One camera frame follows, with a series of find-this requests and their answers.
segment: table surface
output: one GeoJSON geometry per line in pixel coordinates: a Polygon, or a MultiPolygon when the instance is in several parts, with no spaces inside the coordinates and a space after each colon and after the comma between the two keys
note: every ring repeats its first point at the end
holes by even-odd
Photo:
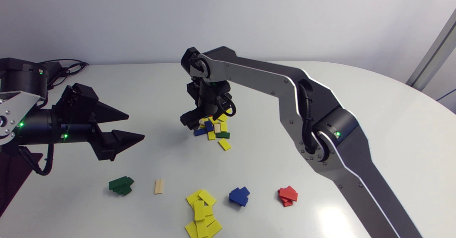
{"type": "MultiPolygon", "coordinates": [[[[277,62],[305,69],[332,88],[357,116],[375,165],[424,237],[456,233],[456,117],[431,98],[388,77],[342,64],[277,62]]],[[[275,97],[231,83],[238,113],[228,120],[232,149],[194,137],[179,117],[194,109],[190,77],[179,64],[89,66],[67,79],[93,87],[100,101],[130,115],[104,123],[145,134],[114,162],[98,161],[88,143],[56,144],[53,170],[32,173],[0,218],[0,237],[187,237],[192,220],[185,197],[207,189],[216,199],[216,237],[369,237],[332,181],[315,173],[279,121],[275,97]],[[118,196],[108,182],[135,180],[118,196]],[[164,192],[154,195],[155,179],[164,192]],[[292,186],[299,200],[283,207],[277,189],[292,186]],[[246,186],[246,207],[228,193],[246,186]]],[[[64,86],[49,93],[56,103],[64,86]]],[[[29,147],[45,152],[46,147],[29,147]]]]}

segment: stack of red blocks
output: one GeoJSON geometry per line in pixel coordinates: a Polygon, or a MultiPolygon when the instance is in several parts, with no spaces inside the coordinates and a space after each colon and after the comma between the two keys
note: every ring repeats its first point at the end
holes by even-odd
{"type": "Polygon", "coordinates": [[[279,198],[282,200],[284,207],[291,206],[293,201],[298,201],[298,193],[291,186],[287,188],[280,188],[278,190],[279,198]]]}

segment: stack of green blocks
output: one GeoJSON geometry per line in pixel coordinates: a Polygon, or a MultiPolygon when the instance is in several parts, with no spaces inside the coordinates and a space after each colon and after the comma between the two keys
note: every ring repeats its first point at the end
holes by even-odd
{"type": "Polygon", "coordinates": [[[134,180],[130,177],[124,176],[109,182],[109,189],[118,194],[127,195],[131,192],[130,185],[134,180]]]}

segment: robotic arm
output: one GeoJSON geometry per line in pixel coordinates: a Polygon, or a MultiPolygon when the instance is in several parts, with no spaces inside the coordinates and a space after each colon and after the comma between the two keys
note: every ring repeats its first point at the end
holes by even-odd
{"type": "Polygon", "coordinates": [[[42,109],[52,79],[48,69],[55,64],[0,59],[0,216],[31,170],[49,174],[54,144],[89,142],[98,160],[113,161],[118,153],[144,139],[144,135],[126,131],[102,132],[98,123],[129,116],[98,101],[95,91],[82,84],[67,86],[56,105],[42,109]],[[30,152],[28,144],[48,144],[43,170],[38,165],[42,154],[30,152]]]}
{"type": "Polygon", "coordinates": [[[226,47],[189,48],[181,60],[192,77],[188,93],[197,108],[181,116],[189,129],[218,118],[231,101],[228,81],[279,99],[280,122],[313,170],[331,179],[374,238],[419,238],[419,231],[372,162],[368,140],[332,91],[305,71],[236,56],[226,47]]]}

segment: green wooden block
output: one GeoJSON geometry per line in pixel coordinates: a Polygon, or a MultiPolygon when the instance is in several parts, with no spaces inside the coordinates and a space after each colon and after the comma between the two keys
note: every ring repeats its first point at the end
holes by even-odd
{"type": "Polygon", "coordinates": [[[221,132],[221,133],[215,134],[215,137],[229,139],[229,132],[221,132]]]}
{"type": "Polygon", "coordinates": [[[113,189],[113,192],[120,193],[126,187],[127,187],[127,185],[117,186],[116,188],[113,189]]]}
{"type": "Polygon", "coordinates": [[[131,188],[129,186],[126,186],[121,193],[119,194],[123,194],[123,195],[127,195],[131,192],[131,188]]]}
{"type": "Polygon", "coordinates": [[[132,178],[128,177],[127,178],[127,185],[130,186],[133,183],[135,183],[135,181],[132,178]]]}
{"type": "Polygon", "coordinates": [[[126,185],[128,183],[128,178],[126,176],[117,178],[109,182],[109,189],[112,190],[118,186],[126,185]]]}

